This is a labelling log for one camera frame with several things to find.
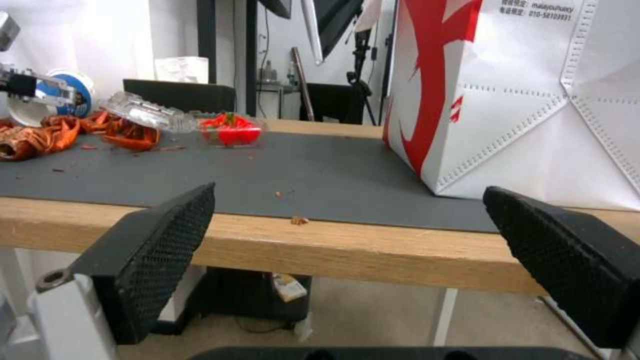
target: red design on bag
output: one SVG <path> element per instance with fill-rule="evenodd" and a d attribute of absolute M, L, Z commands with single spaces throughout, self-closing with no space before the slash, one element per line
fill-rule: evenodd
<path fill-rule="evenodd" d="M 415 68 L 420 69 L 423 94 L 418 119 L 410 140 L 400 128 L 404 150 L 418 176 L 426 159 L 445 101 L 444 45 L 456 40 L 473 42 L 482 0 L 471 0 L 456 10 L 446 21 L 447 0 L 404 0 L 409 11 L 418 45 Z"/>
<path fill-rule="evenodd" d="M 460 120 L 460 111 L 462 110 L 462 99 L 464 98 L 464 96 L 459 97 L 456 102 L 453 103 L 453 105 L 451 105 L 451 110 L 456 110 L 456 112 L 451 115 L 451 117 L 449 118 L 451 120 L 452 123 L 457 123 Z"/>

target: wooden table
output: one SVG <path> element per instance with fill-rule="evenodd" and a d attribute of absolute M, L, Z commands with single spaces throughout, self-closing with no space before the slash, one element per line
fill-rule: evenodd
<path fill-rule="evenodd" d="M 379 127 L 272 120 L 270 131 L 381 138 Z M 0 245 L 80 253 L 136 208 L 0 198 Z M 589 211 L 640 239 L 640 213 Z M 498 234 L 214 215 L 193 263 L 544 295 Z"/>

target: floor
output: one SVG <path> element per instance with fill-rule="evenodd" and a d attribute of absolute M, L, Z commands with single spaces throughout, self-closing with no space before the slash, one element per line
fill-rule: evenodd
<path fill-rule="evenodd" d="M 250 334 L 231 316 L 193 320 L 182 336 L 150 335 L 143 343 L 119 348 L 123 360 L 187 359 L 226 346 L 423 346 L 436 290 L 315 278 L 311 301 L 314 333 L 300 343 L 290 331 Z M 273 323 L 241 319 L 251 329 Z M 523 295 L 461 291 L 447 345 L 557 347 L 593 357 L 539 300 Z"/>

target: gray table mat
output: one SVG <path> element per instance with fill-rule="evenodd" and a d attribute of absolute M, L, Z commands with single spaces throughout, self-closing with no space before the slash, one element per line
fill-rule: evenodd
<path fill-rule="evenodd" d="M 80 136 L 65 152 L 0 163 L 0 196 L 153 206 L 215 181 L 217 213 L 496 232 L 482 202 L 433 196 L 381 140 L 267 133 L 256 148 L 220 149 L 194 133 L 161 146 L 178 144 L 133 154 Z"/>

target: cable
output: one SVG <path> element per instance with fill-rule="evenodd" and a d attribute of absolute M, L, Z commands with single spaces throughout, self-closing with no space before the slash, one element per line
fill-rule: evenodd
<path fill-rule="evenodd" d="M 240 329 L 242 329 L 243 331 L 246 331 L 246 332 L 248 332 L 250 334 L 268 334 L 270 332 L 276 332 L 278 330 L 288 330 L 289 329 L 288 326 L 287 326 L 288 324 L 284 323 L 284 324 L 282 324 L 282 325 L 280 325 L 278 327 L 272 327 L 272 328 L 269 328 L 269 329 L 254 330 L 254 329 L 249 329 L 249 328 L 246 328 L 245 326 L 243 326 L 240 323 L 240 319 L 237 316 L 234 316 L 234 319 L 236 319 L 236 324 L 238 325 L 238 327 Z"/>
<path fill-rule="evenodd" d="M 376 36 L 373 38 L 373 47 L 378 46 L 378 26 L 380 25 L 380 20 L 376 22 Z M 367 80 L 367 85 L 371 84 L 371 76 L 373 76 L 373 70 L 376 69 L 376 60 L 371 61 L 371 72 L 369 73 L 369 79 Z"/>
<path fill-rule="evenodd" d="M 238 95 L 237 95 L 236 89 L 238 84 L 238 80 L 237 80 L 238 62 L 237 62 L 237 52 L 236 52 L 237 36 L 236 36 L 236 2 L 235 1 L 233 1 L 232 16 L 233 16 L 233 27 L 234 27 L 234 90 L 236 91 L 236 96 L 234 96 L 236 100 L 234 111 L 237 112 L 238 111 Z"/>
<path fill-rule="evenodd" d="M 269 54 L 269 12 L 267 11 L 267 8 L 264 8 L 264 25 L 267 27 L 267 47 L 264 50 L 264 56 L 262 57 L 262 63 L 260 63 L 260 74 L 258 75 L 258 79 L 259 84 L 258 84 L 258 109 L 260 109 L 260 112 L 262 113 L 262 117 L 267 117 L 267 115 L 264 114 L 264 110 L 262 109 L 262 104 L 260 103 L 260 98 L 262 95 L 262 70 L 264 68 L 264 62 L 265 60 L 267 60 L 267 54 Z"/>

